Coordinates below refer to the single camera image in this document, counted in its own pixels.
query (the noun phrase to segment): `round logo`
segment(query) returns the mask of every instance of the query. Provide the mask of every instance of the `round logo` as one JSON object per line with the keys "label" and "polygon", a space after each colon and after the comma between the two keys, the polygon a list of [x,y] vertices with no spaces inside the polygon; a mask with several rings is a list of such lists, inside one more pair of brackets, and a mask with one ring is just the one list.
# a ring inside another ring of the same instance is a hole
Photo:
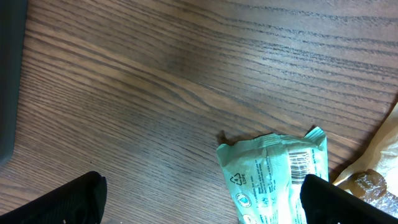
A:
{"label": "round logo", "polygon": [[253,217],[251,215],[243,215],[243,220],[245,222],[245,224],[257,224],[257,221],[255,219],[253,219]]}
{"label": "round logo", "polygon": [[245,195],[244,193],[237,194],[236,200],[244,208],[249,208],[251,206],[250,198],[247,195]]}

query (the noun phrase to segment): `crumpled wrapper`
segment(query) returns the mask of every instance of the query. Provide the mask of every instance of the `crumpled wrapper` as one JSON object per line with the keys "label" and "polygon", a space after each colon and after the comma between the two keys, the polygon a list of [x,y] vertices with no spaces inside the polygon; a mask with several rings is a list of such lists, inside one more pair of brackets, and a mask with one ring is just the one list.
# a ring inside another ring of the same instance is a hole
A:
{"label": "crumpled wrapper", "polygon": [[365,153],[333,184],[398,218],[398,106],[377,131]]}

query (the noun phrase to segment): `recycling symbol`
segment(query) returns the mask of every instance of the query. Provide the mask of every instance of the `recycling symbol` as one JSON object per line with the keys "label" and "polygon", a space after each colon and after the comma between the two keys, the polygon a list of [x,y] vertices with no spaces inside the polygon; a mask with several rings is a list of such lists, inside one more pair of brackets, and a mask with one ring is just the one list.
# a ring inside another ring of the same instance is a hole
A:
{"label": "recycling symbol", "polygon": [[235,176],[230,178],[230,181],[234,184],[242,185],[242,177],[241,174],[237,173]]}

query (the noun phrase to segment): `black object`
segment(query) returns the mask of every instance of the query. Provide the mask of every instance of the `black object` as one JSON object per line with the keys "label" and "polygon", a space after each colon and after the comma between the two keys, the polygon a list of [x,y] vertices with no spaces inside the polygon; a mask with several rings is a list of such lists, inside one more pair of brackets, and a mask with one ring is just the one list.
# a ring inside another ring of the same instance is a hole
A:
{"label": "black object", "polygon": [[101,223],[106,203],[106,179],[87,174],[0,216],[2,224]]}
{"label": "black object", "polygon": [[398,223],[398,219],[309,174],[300,192],[308,224],[382,224]]}
{"label": "black object", "polygon": [[12,156],[27,0],[0,0],[0,164]]}

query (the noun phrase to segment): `wooden table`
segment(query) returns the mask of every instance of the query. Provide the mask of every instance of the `wooden table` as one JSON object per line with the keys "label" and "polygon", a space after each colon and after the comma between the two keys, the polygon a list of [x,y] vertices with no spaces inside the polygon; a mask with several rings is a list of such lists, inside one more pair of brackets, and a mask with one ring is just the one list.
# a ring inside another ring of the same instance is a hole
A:
{"label": "wooden table", "polygon": [[96,170],[103,223],[237,223],[215,157],[276,132],[328,135],[330,179],[398,92],[398,3],[30,0],[0,213]]}

